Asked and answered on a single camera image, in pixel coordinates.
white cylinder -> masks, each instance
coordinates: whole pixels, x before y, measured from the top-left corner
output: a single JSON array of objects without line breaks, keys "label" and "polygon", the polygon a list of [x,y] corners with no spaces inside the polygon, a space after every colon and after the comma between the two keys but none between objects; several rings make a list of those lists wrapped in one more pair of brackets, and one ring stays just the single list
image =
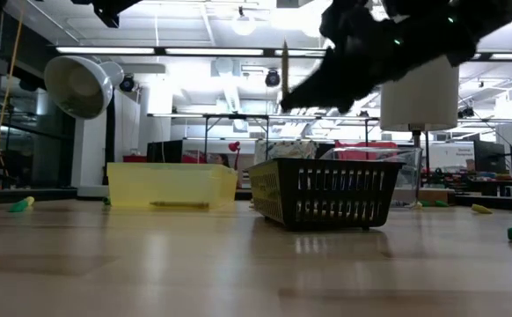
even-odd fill
[{"label": "white cylinder", "polygon": [[410,71],[381,89],[385,131],[437,131],[457,126],[459,68],[445,56]]}]

robotic arm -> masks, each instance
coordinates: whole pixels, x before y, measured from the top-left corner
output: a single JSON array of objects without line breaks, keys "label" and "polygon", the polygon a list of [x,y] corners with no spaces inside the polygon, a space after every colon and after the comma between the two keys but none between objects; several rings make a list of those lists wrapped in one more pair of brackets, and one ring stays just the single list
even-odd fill
[{"label": "robotic arm", "polygon": [[284,97],[284,111],[337,107],[346,113],[375,86],[439,56],[453,67],[469,61],[483,37],[512,22],[512,0],[382,1],[392,19],[375,21],[366,0],[333,0],[320,32],[335,49]]}]

red container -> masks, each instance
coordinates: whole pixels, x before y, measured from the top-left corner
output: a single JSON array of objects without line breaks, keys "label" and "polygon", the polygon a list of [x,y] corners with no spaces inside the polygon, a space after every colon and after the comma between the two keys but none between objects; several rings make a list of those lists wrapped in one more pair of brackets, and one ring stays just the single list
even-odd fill
[{"label": "red container", "polygon": [[142,155],[124,155],[123,163],[146,163],[147,157]]}]

yellow plastic bin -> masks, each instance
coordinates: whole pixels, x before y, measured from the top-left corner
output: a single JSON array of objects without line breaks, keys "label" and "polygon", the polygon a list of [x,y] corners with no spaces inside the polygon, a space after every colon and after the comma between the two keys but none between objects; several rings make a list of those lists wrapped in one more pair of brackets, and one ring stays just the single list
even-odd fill
[{"label": "yellow plastic bin", "polygon": [[237,172],[214,164],[109,163],[113,207],[217,208],[235,200]]}]

wooden table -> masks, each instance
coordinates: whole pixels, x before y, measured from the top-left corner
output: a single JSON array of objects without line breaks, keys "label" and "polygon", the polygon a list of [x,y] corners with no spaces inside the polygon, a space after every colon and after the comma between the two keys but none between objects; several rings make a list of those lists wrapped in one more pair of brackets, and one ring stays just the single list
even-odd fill
[{"label": "wooden table", "polygon": [[512,212],[285,232],[248,210],[0,206],[0,316],[510,316]]}]

